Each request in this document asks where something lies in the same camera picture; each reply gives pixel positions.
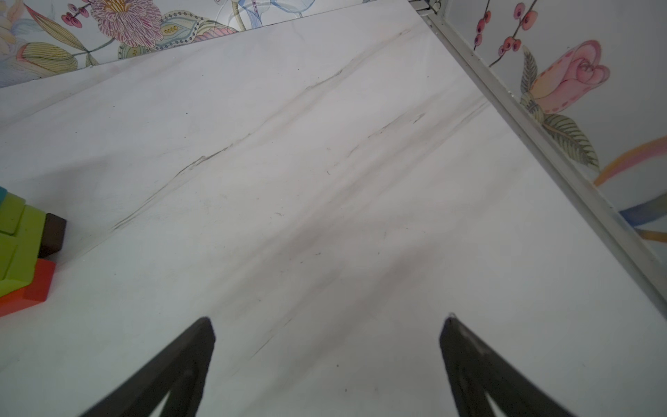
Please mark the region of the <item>red wood block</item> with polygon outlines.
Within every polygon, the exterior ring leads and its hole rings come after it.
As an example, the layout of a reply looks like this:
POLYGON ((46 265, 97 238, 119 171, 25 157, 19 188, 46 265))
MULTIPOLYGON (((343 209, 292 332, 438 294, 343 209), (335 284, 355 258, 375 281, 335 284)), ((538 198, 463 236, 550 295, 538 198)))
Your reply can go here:
POLYGON ((1 316, 8 316, 45 302, 56 267, 55 262, 38 259, 32 283, 1 297, 1 316))

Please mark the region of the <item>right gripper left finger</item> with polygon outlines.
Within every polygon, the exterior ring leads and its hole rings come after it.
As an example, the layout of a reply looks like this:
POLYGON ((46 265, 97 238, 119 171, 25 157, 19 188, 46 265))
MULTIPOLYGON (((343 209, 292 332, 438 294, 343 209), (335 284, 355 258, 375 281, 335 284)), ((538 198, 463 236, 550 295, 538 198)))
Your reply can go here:
POLYGON ((124 384, 87 410, 85 416, 195 416, 215 348, 208 317, 182 332, 124 384))

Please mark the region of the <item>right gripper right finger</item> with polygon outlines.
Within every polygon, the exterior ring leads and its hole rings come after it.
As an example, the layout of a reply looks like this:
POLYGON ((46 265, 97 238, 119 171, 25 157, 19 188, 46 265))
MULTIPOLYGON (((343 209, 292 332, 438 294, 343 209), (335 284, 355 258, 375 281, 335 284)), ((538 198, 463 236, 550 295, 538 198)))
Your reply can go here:
POLYGON ((571 416, 453 314, 444 321, 439 347, 460 416, 571 416))

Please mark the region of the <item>green block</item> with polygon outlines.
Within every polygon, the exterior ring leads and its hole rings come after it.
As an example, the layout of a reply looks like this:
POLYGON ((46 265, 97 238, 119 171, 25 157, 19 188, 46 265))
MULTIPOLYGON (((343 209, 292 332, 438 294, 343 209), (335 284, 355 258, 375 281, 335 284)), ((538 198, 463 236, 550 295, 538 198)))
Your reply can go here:
POLYGON ((42 210, 26 206, 17 232, 13 236, 1 234, 2 240, 15 244, 14 250, 8 254, 5 248, 9 247, 1 243, 1 264, 5 264, 3 259, 7 260, 7 269, 1 279, 1 296, 25 288, 33 282, 45 220, 46 214, 42 210))
POLYGON ((7 193, 1 202, 0 231, 3 234, 14 235, 24 212, 25 200, 14 194, 7 193))

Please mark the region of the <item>brown wood block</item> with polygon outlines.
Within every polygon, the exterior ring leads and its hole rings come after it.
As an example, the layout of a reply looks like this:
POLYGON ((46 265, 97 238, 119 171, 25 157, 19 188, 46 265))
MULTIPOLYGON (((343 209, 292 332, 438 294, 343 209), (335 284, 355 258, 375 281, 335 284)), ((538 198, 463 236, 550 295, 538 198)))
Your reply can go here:
POLYGON ((67 221, 60 216, 47 213, 43 226, 38 257, 45 259, 62 250, 67 221))

